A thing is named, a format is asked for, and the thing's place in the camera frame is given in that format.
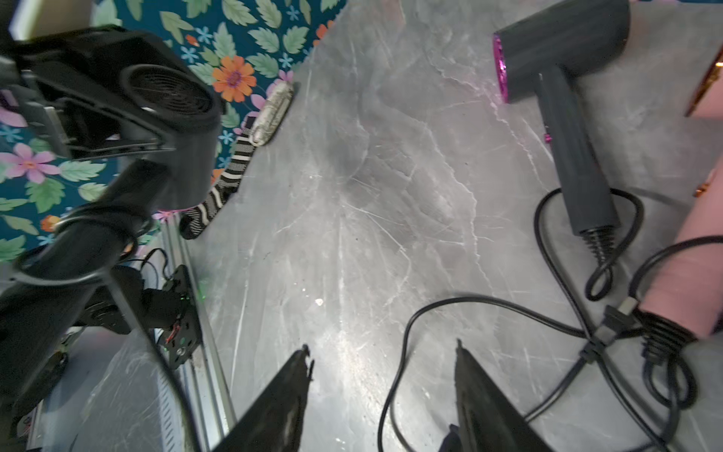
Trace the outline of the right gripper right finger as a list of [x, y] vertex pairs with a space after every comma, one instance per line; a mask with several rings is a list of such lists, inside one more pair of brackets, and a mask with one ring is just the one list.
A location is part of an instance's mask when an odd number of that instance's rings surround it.
[[457, 344], [455, 387], [462, 451], [549, 451], [472, 353]]

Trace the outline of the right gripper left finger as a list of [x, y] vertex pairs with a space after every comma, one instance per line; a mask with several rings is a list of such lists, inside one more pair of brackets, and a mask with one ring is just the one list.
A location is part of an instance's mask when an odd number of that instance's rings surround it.
[[314, 362], [304, 345], [286, 361], [216, 452], [298, 451]]

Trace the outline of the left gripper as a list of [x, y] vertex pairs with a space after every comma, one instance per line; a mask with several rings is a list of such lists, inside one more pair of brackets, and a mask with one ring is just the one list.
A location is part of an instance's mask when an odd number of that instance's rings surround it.
[[37, 137], [69, 160], [169, 150], [169, 128], [122, 89], [115, 44], [139, 32], [101, 26], [11, 42], [11, 95]]

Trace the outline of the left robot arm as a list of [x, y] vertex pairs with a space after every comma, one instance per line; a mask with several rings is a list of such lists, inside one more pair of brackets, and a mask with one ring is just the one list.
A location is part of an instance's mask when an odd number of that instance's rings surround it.
[[71, 160], [170, 153], [186, 71], [162, 39], [97, 20], [101, 5], [2, 2], [1, 105]]

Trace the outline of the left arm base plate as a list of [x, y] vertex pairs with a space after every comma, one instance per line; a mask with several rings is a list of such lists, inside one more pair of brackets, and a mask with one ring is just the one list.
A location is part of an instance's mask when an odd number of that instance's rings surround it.
[[[147, 288], [141, 272], [131, 267], [115, 267], [113, 274], [142, 325], [161, 331], [156, 344], [167, 352], [171, 369], [183, 365], [203, 342], [188, 268], [177, 267], [171, 280], [160, 289]], [[131, 333], [106, 287], [96, 289], [75, 325], [102, 327], [122, 335]]]

